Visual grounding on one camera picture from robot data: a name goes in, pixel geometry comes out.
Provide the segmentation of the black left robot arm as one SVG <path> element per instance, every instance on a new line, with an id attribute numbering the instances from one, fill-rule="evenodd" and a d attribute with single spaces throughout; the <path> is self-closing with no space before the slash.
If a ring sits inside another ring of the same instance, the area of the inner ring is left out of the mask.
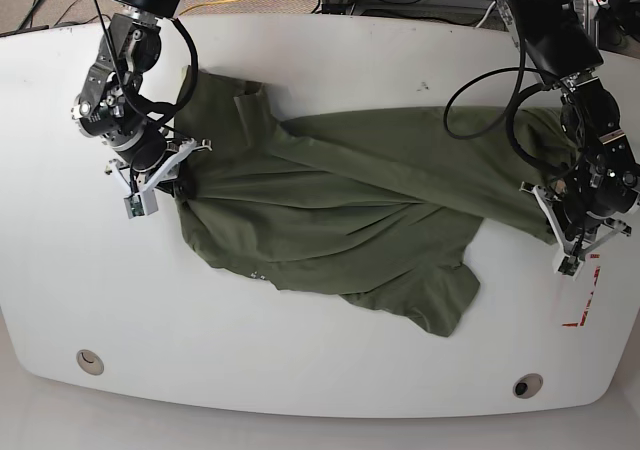
<path id="1" fill-rule="evenodd" d="M 603 59 L 576 0 L 494 0 L 519 52 L 502 112 L 445 113 L 426 183 L 437 203 L 556 242 L 557 273 L 576 277 L 598 248 L 630 236 L 639 165 L 619 106 L 597 69 Z"/>

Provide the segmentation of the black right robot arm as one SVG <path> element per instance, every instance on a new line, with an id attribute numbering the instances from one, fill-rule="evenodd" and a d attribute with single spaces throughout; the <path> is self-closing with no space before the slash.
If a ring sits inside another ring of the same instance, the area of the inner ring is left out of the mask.
<path id="1" fill-rule="evenodd" d="M 105 172 L 122 186 L 127 214 L 135 218 L 157 211 L 157 190 L 191 194 L 194 185 L 183 163 L 211 144 L 169 124 L 190 102 L 198 81 L 195 43 L 176 17 L 182 0 L 115 1 L 124 9 L 100 23 L 98 55 L 71 114 L 83 135 L 101 138 L 115 152 Z M 140 93 L 144 74 L 160 57 L 162 19 L 174 25 L 190 55 L 186 88 L 174 103 L 150 101 Z"/>

